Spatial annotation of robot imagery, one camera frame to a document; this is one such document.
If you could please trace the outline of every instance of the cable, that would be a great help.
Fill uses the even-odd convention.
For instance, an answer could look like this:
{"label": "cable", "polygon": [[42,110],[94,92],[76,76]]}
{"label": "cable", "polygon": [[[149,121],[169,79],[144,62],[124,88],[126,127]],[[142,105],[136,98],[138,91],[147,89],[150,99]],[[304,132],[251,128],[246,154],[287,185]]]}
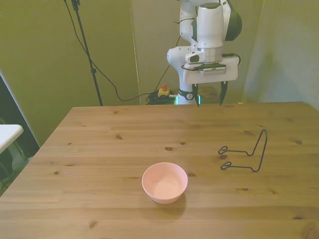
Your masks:
{"label": "cable", "polygon": [[131,98],[131,99],[128,99],[128,100],[123,100],[123,99],[121,99],[121,97],[119,96],[119,93],[118,93],[118,89],[116,88],[116,86],[114,85],[114,83],[97,67],[97,65],[93,62],[92,58],[90,57],[90,55],[89,55],[89,54],[87,53],[87,51],[85,50],[85,48],[84,48],[84,46],[83,46],[83,44],[82,44],[82,42],[81,42],[81,40],[80,40],[80,38],[79,38],[77,32],[76,32],[75,24],[74,24],[73,17],[72,17],[71,11],[70,11],[70,9],[69,9],[68,3],[66,2],[66,0],[64,0],[64,3],[65,3],[66,8],[67,8],[67,10],[68,10],[68,12],[69,12],[69,15],[70,15],[70,18],[71,18],[71,21],[72,21],[72,25],[73,25],[73,29],[74,29],[76,38],[78,39],[79,43],[81,44],[81,46],[82,46],[84,52],[86,53],[86,55],[87,55],[87,56],[89,57],[89,59],[91,60],[92,64],[93,64],[93,65],[96,67],[96,69],[112,84],[112,86],[113,86],[114,89],[115,89],[115,93],[116,93],[117,97],[119,98],[119,100],[122,101],[122,102],[125,102],[125,101],[134,100],[134,99],[139,98],[139,97],[144,96],[144,95],[150,95],[151,93],[145,93],[145,94],[141,94],[141,95],[139,95],[139,96],[136,96],[136,97]]}
{"label": "cable", "polygon": [[[179,38],[178,38],[178,40],[177,40],[176,47],[178,46],[178,43],[179,43],[180,38],[181,38],[181,36],[179,36]],[[160,78],[160,80],[159,80],[159,83],[158,83],[158,85],[156,86],[154,92],[158,89],[158,87],[159,87],[159,85],[160,85],[162,79],[164,78],[164,76],[165,76],[165,74],[166,74],[166,72],[168,71],[169,68],[170,68],[170,65],[168,65],[166,71],[165,71],[164,74],[161,76],[161,78]]]}
{"label": "cable", "polygon": [[146,100],[147,100],[147,105],[171,105],[174,104],[175,98],[174,97],[169,97],[169,96],[160,96],[158,97],[159,91],[155,91],[152,94],[150,94]]}
{"label": "cable", "polygon": [[183,19],[183,20],[181,20],[180,22],[176,22],[176,21],[173,21],[174,23],[176,23],[176,24],[180,24],[182,21],[186,21],[186,20],[194,20],[195,19],[195,17],[192,17],[192,18],[186,18],[186,19]]}

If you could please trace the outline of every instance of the plastic bowl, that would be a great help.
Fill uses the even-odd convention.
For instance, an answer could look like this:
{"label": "plastic bowl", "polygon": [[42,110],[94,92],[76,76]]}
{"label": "plastic bowl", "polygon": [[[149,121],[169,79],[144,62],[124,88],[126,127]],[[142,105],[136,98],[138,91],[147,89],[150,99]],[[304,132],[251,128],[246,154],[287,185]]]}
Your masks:
{"label": "plastic bowl", "polygon": [[155,202],[169,204],[177,201],[188,184],[185,171],[173,163],[158,163],[148,168],[142,177],[142,186]]}

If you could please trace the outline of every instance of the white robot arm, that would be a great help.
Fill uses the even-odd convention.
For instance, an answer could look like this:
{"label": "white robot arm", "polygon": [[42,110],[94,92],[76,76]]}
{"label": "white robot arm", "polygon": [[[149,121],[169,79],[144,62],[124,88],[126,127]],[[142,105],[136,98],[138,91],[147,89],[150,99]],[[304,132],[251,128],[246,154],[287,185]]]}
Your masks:
{"label": "white robot arm", "polygon": [[222,103],[228,81],[238,78],[240,63],[237,55],[223,54],[223,43],[234,40],[241,28],[241,18],[229,0],[182,2],[180,35],[191,45],[170,49],[167,55],[179,74],[179,104],[198,104],[198,84],[210,82],[222,82]]}

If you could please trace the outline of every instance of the wood grain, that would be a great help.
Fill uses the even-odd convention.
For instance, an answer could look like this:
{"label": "wood grain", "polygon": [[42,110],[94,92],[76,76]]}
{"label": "wood grain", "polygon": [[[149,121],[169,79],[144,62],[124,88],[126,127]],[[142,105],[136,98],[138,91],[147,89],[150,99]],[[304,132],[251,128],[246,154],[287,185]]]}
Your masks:
{"label": "wood grain", "polygon": [[[1,239],[318,239],[319,112],[303,103],[73,108],[0,198]],[[265,128],[259,173],[251,151]],[[189,176],[175,204],[141,187],[158,162]]]}

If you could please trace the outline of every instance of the metal wire frame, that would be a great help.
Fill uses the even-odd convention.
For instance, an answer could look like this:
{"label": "metal wire frame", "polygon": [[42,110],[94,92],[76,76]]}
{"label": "metal wire frame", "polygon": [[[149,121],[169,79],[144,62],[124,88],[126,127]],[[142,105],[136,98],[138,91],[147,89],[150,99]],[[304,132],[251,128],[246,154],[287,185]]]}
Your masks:
{"label": "metal wire frame", "polygon": [[258,146],[258,144],[259,144],[259,141],[260,141],[260,139],[261,139],[261,137],[263,136],[264,133],[265,133],[266,139],[265,139],[264,149],[263,149],[263,153],[262,153],[262,155],[261,155],[259,167],[258,167],[257,170],[253,169],[252,167],[248,167],[248,166],[233,166],[233,165],[232,165],[232,162],[230,162],[230,161],[228,161],[228,162],[224,163],[223,165],[221,165],[220,168],[221,168],[222,170],[226,170],[226,169],[228,169],[228,168],[248,168],[248,169],[251,169],[254,173],[259,172],[260,169],[261,169],[262,163],[263,163],[264,154],[265,154],[265,151],[266,151],[266,146],[267,146],[267,141],[268,141],[268,133],[267,133],[267,131],[266,131],[265,129],[263,129],[263,130],[261,131],[261,133],[260,133],[260,135],[259,135],[259,138],[258,138],[258,140],[257,140],[256,146],[255,146],[255,148],[254,148],[254,151],[253,151],[252,153],[248,153],[247,151],[242,151],[242,150],[228,150],[228,147],[227,147],[227,146],[222,147],[222,148],[218,151],[218,153],[219,153],[220,155],[223,155],[223,154],[226,153],[226,152],[238,152],[238,153],[246,153],[248,156],[253,156],[253,155],[255,154],[255,152],[256,152],[256,149],[257,149],[257,146]]}

